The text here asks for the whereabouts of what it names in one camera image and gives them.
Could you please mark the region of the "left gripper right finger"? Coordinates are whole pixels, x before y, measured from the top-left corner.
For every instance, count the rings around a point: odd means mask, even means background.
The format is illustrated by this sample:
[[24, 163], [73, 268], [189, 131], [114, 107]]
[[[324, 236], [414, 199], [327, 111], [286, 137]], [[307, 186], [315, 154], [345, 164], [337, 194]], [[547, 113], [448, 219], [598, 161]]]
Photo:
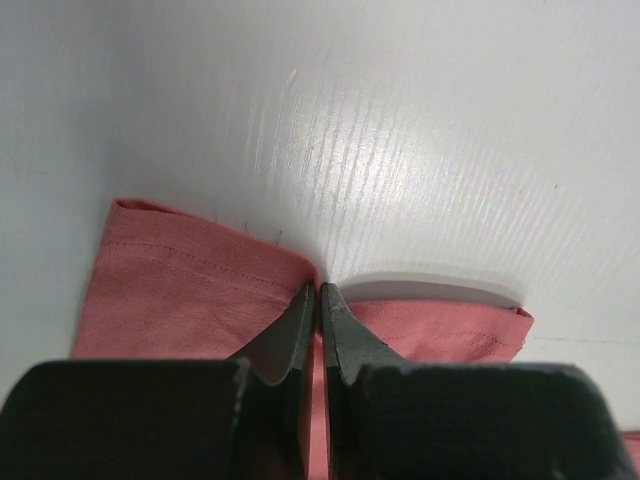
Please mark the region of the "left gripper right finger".
[[321, 287], [331, 479], [402, 479], [409, 363], [360, 322], [338, 287]]

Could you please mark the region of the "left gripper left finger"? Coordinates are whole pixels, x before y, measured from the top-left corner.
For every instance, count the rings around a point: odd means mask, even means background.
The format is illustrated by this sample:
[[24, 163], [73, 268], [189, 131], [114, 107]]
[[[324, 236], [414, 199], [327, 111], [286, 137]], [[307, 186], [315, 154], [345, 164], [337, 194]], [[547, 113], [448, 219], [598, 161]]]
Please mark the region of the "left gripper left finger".
[[309, 476], [315, 330], [315, 287], [306, 283], [231, 356], [244, 368], [233, 413], [235, 479]]

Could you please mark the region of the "pink red t shirt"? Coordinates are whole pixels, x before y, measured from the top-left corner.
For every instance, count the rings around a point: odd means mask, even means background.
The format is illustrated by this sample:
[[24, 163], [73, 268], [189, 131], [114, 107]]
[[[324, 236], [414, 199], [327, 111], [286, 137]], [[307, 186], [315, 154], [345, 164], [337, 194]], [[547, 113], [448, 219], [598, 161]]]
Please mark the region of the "pink red t shirt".
[[[310, 479], [329, 477], [321, 287], [306, 258], [144, 201], [113, 202], [77, 328], [74, 359], [205, 360], [223, 370], [223, 473], [243, 367], [231, 356], [315, 287]], [[350, 304], [408, 363], [402, 479], [635, 479], [639, 439], [564, 365], [516, 364], [524, 310], [437, 300]]]

